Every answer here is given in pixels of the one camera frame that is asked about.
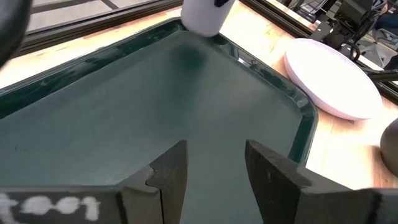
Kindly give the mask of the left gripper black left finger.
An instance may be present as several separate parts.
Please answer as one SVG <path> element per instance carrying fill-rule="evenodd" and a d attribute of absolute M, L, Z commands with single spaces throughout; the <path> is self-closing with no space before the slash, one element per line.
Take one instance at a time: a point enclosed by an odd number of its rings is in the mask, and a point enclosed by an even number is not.
<path fill-rule="evenodd" d="M 187 177 L 188 146 L 182 140 L 121 181 L 127 224 L 180 224 Z"/>

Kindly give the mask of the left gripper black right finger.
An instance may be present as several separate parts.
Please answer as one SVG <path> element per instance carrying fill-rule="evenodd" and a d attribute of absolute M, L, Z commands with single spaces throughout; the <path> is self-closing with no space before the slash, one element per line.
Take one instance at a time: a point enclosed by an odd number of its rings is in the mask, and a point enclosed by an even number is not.
<path fill-rule="evenodd" d="M 304 189 L 322 192 L 349 189 L 255 140 L 246 141 L 244 155 L 251 188 L 264 224 L 294 224 Z"/>

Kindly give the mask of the lavender round plate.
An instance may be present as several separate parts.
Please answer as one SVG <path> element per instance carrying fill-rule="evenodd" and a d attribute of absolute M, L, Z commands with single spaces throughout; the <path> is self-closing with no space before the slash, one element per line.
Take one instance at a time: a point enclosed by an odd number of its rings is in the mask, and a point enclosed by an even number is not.
<path fill-rule="evenodd" d="M 312 39 L 291 40 L 284 64 L 289 78 L 322 110 L 357 121 L 375 117 L 382 98 L 375 84 L 337 50 Z"/>

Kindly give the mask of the dark grey bowl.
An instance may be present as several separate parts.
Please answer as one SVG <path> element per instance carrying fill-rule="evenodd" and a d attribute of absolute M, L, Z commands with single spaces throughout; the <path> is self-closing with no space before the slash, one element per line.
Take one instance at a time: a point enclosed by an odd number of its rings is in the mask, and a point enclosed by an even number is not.
<path fill-rule="evenodd" d="M 380 150 L 383 163 L 398 178 L 398 118 L 384 130 Z"/>

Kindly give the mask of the dark green serving tray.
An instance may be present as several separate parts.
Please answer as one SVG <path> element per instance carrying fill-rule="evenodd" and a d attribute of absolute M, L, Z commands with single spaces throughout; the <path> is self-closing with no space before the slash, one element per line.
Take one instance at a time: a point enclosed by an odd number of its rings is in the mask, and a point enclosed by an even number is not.
<path fill-rule="evenodd" d="M 223 35 L 178 18 L 0 90 L 0 184 L 113 184 L 188 142 L 181 224 L 262 224 L 244 145 L 304 164 L 315 105 Z"/>

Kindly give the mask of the pale blue-grey mug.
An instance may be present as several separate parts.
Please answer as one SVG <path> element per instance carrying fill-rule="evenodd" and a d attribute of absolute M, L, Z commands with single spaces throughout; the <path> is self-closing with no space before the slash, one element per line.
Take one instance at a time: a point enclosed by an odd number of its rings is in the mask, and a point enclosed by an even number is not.
<path fill-rule="evenodd" d="M 191 32 L 203 37 L 219 33 L 235 0 L 183 0 L 181 21 Z"/>

